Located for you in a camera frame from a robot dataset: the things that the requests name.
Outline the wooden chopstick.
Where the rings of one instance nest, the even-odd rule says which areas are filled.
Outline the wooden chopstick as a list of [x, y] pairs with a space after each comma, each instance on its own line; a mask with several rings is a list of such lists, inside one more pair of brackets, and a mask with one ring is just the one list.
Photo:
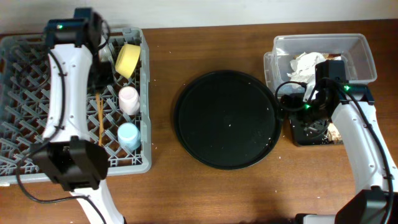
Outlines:
[[102, 112], [102, 101], [100, 98], [100, 93], [96, 92], [95, 95], [97, 112], [98, 112], [98, 121], [99, 121], [99, 133], [98, 133], [98, 145], [102, 145], [102, 132], [103, 132], [103, 112]]
[[99, 140], [98, 144], [102, 146], [102, 134], [104, 131], [103, 127], [103, 100], [100, 97], [100, 94], [96, 94], [96, 103], [98, 108], [98, 121], [99, 121]]

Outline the rice and peanut shell scraps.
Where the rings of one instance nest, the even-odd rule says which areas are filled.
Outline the rice and peanut shell scraps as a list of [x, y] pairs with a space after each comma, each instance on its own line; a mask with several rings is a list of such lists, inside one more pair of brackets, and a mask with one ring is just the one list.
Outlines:
[[343, 143], [341, 134], [333, 123], [312, 124], [305, 135], [314, 145]]

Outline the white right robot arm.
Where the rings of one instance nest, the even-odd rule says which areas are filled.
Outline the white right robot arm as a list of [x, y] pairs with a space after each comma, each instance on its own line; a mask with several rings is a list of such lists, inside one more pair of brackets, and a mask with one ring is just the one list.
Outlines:
[[316, 84], [295, 115], [306, 126], [329, 120], [341, 135], [356, 195], [336, 214], [299, 213], [296, 223], [397, 223], [397, 166], [379, 129], [366, 84], [346, 79], [342, 60], [315, 66]]

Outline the blue plastic cup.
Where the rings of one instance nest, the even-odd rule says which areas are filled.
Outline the blue plastic cup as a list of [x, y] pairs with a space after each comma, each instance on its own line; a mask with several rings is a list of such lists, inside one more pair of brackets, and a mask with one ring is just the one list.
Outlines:
[[141, 145], [141, 134], [138, 127], [132, 123], [123, 123], [117, 131], [119, 145], [129, 152], [135, 151]]

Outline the grey-white plate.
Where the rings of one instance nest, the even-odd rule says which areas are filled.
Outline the grey-white plate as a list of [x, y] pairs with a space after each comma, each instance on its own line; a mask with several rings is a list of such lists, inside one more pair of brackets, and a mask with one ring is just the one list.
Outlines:
[[111, 62], [111, 63], [114, 63], [113, 53], [112, 53], [111, 49], [109, 48], [109, 44], [106, 44], [105, 42], [106, 42], [106, 39], [102, 36], [99, 46], [101, 46], [103, 44], [105, 44], [105, 46], [99, 50], [100, 62]]

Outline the pink plastic cup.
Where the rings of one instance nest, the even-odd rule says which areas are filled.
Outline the pink plastic cup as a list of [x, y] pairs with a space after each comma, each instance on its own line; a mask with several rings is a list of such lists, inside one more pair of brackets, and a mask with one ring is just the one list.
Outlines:
[[120, 89], [119, 94], [119, 108], [129, 116], [138, 114], [140, 110], [140, 98], [137, 90], [131, 86], [125, 86]]

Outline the yellow bowl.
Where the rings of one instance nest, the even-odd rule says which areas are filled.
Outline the yellow bowl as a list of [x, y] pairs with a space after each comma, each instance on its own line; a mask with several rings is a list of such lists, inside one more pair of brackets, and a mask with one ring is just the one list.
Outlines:
[[115, 70], [124, 78], [130, 78], [139, 61], [140, 54], [141, 48], [138, 45], [124, 44], [119, 51]]

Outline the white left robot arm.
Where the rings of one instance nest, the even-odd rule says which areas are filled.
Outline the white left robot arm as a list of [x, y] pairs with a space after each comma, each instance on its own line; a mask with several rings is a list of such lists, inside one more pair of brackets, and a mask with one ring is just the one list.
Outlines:
[[113, 82], [112, 63], [100, 59], [109, 26], [90, 7], [71, 19], [51, 19], [44, 29], [50, 62], [50, 103], [43, 143], [33, 144], [18, 162], [32, 159], [55, 184], [77, 200], [91, 223], [125, 223], [106, 184], [108, 154], [90, 141], [87, 93]]

